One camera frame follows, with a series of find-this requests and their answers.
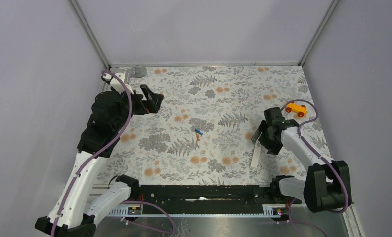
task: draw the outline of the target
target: orange toy car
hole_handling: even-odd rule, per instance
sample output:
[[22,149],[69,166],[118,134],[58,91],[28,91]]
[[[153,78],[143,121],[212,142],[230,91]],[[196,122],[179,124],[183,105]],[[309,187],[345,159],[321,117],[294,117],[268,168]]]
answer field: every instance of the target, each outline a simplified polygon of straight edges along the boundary
[[299,117],[303,117],[306,113],[308,113],[305,105],[297,105],[295,103],[289,103],[286,106],[286,112],[290,113],[291,111],[298,113]]

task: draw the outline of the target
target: table surface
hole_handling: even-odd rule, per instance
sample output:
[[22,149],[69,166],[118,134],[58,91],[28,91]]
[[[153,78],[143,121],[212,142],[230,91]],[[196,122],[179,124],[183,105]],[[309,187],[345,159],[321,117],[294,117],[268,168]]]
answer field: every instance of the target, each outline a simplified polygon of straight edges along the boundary
[[[285,148],[277,156],[263,148],[257,168],[250,168],[251,136],[264,110],[291,99],[313,102],[302,67],[149,67],[147,76],[131,79],[138,93],[141,84],[165,95],[161,109],[133,116],[95,184],[120,174],[155,185],[267,185],[282,174],[305,179]],[[283,115],[301,123],[315,116],[306,107],[303,118]],[[194,129],[203,132],[199,142]],[[330,155],[318,120],[303,133]]]

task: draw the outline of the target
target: white wall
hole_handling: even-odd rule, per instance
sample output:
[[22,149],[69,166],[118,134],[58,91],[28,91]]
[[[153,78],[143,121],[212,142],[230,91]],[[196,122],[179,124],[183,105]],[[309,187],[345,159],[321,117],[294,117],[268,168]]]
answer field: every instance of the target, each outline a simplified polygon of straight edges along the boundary
[[102,69],[67,1],[0,0],[0,237],[44,236]]
[[392,0],[341,1],[304,70],[366,236],[392,236]]
[[78,0],[112,64],[298,62],[331,0]]

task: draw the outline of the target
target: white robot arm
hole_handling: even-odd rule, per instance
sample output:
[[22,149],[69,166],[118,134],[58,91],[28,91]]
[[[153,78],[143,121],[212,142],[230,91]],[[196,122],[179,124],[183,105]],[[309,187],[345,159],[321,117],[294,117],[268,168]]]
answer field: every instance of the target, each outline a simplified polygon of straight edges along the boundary
[[[284,146],[295,154],[307,170],[305,181],[287,175],[273,178],[270,188],[275,198],[294,197],[304,201],[310,211],[319,212],[343,207],[347,195],[350,206],[350,174],[347,164],[344,161],[334,161],[326,155],[318,157],[312,149],[319,149],[306,138],[301,138],[298,123],[286,120],[279,107],[265,110],[264,115],[265,120],[251,138],[253,144],[259,142],[273,155],[277,155]],[[334,168],[342,184],[324,159]],[[342,191],[342,186],[346,188],[346,194]]]
[[[111,91],[102,92],[95,98],[87,128],[81,134],[77,146],[74,167],[59,201],[48,216],[36,221],[35,228],[44,233],[50,235],[53,229],[54,236],[58,237],[93,236],[100,221],[115,206],[127,200],[131,195],[131,188],[135,188],[138,183],[133,178],[120,176],[108,191],[86,206],[95,179],[118,142],[117,135],[130,110],[132,115],[157,113],[164,99],[163,95],[153,93],[147,85],[141,85],[146,97],[146,100],[142,100],[143,95],[136,94],[129,86],[123,84],[126,89],[123,85],[119,87],[121,83],[115,83],[111,74],[106,72],[102,76],[103,81],[111,86]],[[136,67],[116,71],[115,75],[119,77],[117,80],[124,82],[130,76],[142,77],[145,74],[145,68]]]

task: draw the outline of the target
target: gray fern leaf pattern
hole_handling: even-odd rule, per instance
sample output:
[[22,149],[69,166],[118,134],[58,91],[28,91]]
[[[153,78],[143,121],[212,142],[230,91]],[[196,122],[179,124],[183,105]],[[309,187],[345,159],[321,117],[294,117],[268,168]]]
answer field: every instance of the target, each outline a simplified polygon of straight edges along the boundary
[[298,91],[299,91],[299,92],[302,92],[302,93],[307,93],[308,90],[309,90],[309,88],[308,88],[307,85],[301,85],[301,86],[298,88]]
[[325,142],[325,140],[323,138],[320,137],[312,137],[309,136],[311,141],[313,142],[313,144],[315,144],[318,148],[324,148],[327,146],[327,143]]
[[216,70],[216,68],[215,67],[203,67],[203,70],[204,71],[209,70],[210,72],[213,72],[214,70]]
[[227,98],[222,98],[222,99],[218,99],[216,100],[216,103],[232,103],[234,102],[234,98],[231,97],[227,97]]
[[169,181],[182,181],[185,178],[179,174],[179,173],[173,173],[173,174],[161,174],[160,177],[162,179],[168,179]]
[[319,121],[315,121],[312,125],[312,128],[316,131],[322,131],[321,123]]
[[218,177],[218,180],[215,180],[214,178],[209,177],[209,181],[206,181],[204,179],[202,179],[201,182],[199,182],[200,185],[225,185],[225,180],[220,180],[220,178]]
[[240,179],[240,178],[242,178],[242,176],[244,176],[244,174],[245,174],[245,172],[242,171],[242,170],[239,170],[239,171],[233,170],[230,173],[224,173],[222,175],[222,177],[223,178],[229,178],[229,179],[230,178]]
[[232,92],[231,95],[238,98],[238,103],[242,103],[250,98],[250,94],[243,88],[238,88],[238,90],[236,92]]
[[150,128],[145,129],[145,132],[149,133],[149,134],[160,133],[160,132],[164,132],[164,131],[165,131],[165,128],[163,128],[163,127],[150,127]]
[[241,143],[241,137],[236,132],[220,132],[218,135],[217,138],[212,139],[212,142],[219,145],[221,150],[237,147]]
[[198,88],[198,87],[193,87],[193,88],[191,88],[190,90],[188,90],[188,93],[189,94],[192,94],[192,95],[195,95],[195,94],[197,94],[197,92],[199,92],[199,91],[201,91],[202,89],[200,89],[200,88]]
[[200,102],[199,107],[194,108],[194,112],[197,114],[208,114],[211,111],[216,113],[222,113],[226,109],[225,106],[219,104],[208,104],[206,102]]
[[194,138],[191,138],[191,140],[184,138],[183,140],[177,139],[177,141],[173,142],[167,153],[184,156],[185,154],[189,155],[193,150],[197,150],[197,142],[194,141]]
[[222,116],[222,118],[218,122],[218,125],[225,126],[225,127],[232,126],[232,128],[235,128],[235,127],[239,127],[241,123],[245,123],[246,121],[248,121],[248,119],[245,117],[245,114],[242,115],[241,112],[239,112],[239,114],[235,112],[232,113],[233,115],[226,113],[224,116]]
[[215,93],[213,92],[213,90],[208,90],[205,92],[205,96],[208,97],[209,99],[212,99],[215,97]]
[[217,172],[217,173],[222,173],[226,170],[225,165],[219,164],[217,160],[212,159],[208,163],[208,170],[211,172]]
[[121,175],[125,171],[129,170],[127,165],[127,160],[134,156],[135,152],[133,151],[121,151],[120,153],[115,153],[112,156],[112,159],[109,159],[106,166],[99,173],[97,179],[102,181],[108,181],[114,175]]
[[207,122],[206,120],[201,120],[199,118],[192,118],[188,123],[193,125],[190,130],[194,131],[195,129],[203,132],[213,131],[215,125],[211,122]]
[[299,78],[298,78],[298,80],[297,80],[297,83],[298,84],[304,84],[304,85],[306,85],[306,79],[305,79],[305,76],[299,76]]
[[168,121],[172,114],[172,109],[170,107],[161,106],[159,112],[154,115],[156,119],[163,119],[165,122]]
[[170,130],[180,132],[181,134],[194,134],[194,130],[184,128],[184,127],[170,127]]
[[167,150],[168,146],[165,144],[170,141],[170,136],[166,133],[159,133],[150,135],[149,138],[142,138],[139,141],[139,147],[147,151],[156,150],[158,153]]
[[208,76],[204,74],[203,76],[196,76],[195,79],[190,83],[190,85],[198,86],[198,87],[205,87],[209,86],[211,83],[215,83],[216,78],[212,75]]
[[249,82],[246,82],[246,81],[239,81],[239,82],[236,82],[234,84],[238,85],[238,86],[252,86],[253,85],[252,83],[249,83]]

